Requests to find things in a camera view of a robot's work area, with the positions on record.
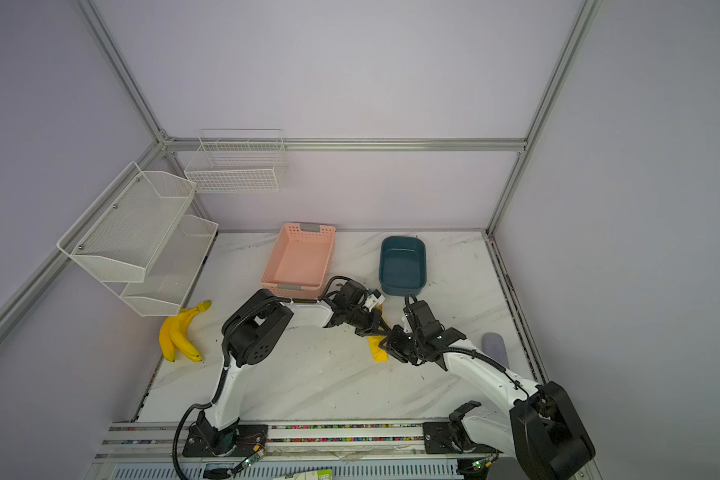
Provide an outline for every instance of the white wire basket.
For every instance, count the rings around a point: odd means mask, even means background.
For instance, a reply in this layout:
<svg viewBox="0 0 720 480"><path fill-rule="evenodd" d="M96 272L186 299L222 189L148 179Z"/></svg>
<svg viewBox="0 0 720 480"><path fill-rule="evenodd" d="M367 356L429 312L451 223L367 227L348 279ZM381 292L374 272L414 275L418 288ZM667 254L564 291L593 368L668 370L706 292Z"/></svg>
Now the white wire basket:
<svg viewBox="0 0 720 480"><path fill-rule="evenodd" d="M102 283L144 282L195 194L190 180L134 167L138 173L82 240L70 251L64 237L58 243Z"/></svg>
<svg viewBox="0 0 720 480"><path fill-rule="evenodd" d="M144 282L128 283L118 296L141 316L178 315L218 228L198 216L182 216Z"/></svg>
<svg viewBox="0 0 720 480"><path fill-rule="evenodd" d="M282 130L198 130L184 174L204 194L280 191L288 171Z"/></svg>

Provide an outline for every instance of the pink plastic basket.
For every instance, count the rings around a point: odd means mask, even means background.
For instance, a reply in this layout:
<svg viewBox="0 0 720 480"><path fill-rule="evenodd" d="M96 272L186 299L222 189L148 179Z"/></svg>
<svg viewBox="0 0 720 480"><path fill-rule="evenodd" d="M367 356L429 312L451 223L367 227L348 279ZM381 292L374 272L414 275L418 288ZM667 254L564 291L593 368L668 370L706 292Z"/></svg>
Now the pink plastic basket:
<svg viewBox="0 0 720 480"><path fill-rule="evenodd" d="M326 288L336 227L285 224L280 230L262 286L278 296L317 298Z"/></svg>

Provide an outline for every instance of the white marble table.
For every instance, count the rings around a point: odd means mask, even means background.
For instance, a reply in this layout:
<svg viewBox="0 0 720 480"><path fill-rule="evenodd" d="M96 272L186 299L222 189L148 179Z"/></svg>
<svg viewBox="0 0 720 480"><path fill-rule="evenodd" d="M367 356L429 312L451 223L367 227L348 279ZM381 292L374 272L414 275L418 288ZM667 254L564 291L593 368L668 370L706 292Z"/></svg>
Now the white marble table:
<svg viewBox="0 0 720 480"><path fill-rule="evenodd" d="M480 232L339 232L330 273L378 288L382 240L420 238L427 248L426 300L446 328L477 346L486 332L504 338L509 367L531 378L528 362ZM221 325L259 288L277 234L220 234L189 304L212 300L195 317L188 337L203 355L193 363L177 353L163 362L145 398L139 422L176 422L189 405L207 402L222 361ZM403 298L384 302L387 322L400 322ZM390 358L376 363L365 338L349 326L288 328L257 368L242 401L245 420L443 418L464 402L487 401L466 381L434 363L420 367Z"/></svg>

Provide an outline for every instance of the blue bin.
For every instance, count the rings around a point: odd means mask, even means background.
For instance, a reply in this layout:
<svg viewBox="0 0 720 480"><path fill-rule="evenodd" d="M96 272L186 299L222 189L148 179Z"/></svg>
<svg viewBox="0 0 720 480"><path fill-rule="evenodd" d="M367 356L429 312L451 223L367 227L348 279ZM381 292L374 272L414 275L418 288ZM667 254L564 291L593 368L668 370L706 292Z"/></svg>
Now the blue bin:
<svg viewBox="0 0 720 480"><path fill-rule="evenodd" d="M427 249L413 236L388 236L382 242L378 282L387 295L419 294L427 283Z"/></svg>

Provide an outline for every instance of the bunch of bananas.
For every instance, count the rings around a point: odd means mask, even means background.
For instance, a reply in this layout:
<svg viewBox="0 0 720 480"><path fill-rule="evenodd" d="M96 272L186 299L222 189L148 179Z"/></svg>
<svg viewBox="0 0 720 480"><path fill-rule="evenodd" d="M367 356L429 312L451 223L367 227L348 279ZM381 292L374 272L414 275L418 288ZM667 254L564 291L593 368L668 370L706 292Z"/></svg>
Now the bunch of bananas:
<svg viewBox="0 0 720 480"><path fill-rule="evenodd" d="M181 312L176 316L169 316L163 322L160 328L160 349L163 351L163 358L169 362L176 360L176 349L179 349L184 356L193 362L201 362L202 355L197 351L195 346L186 339L186 328L190 326L190 322L195 315L205 312L211 307L211 301L206 300L195 308L182 308Z"/></svg>

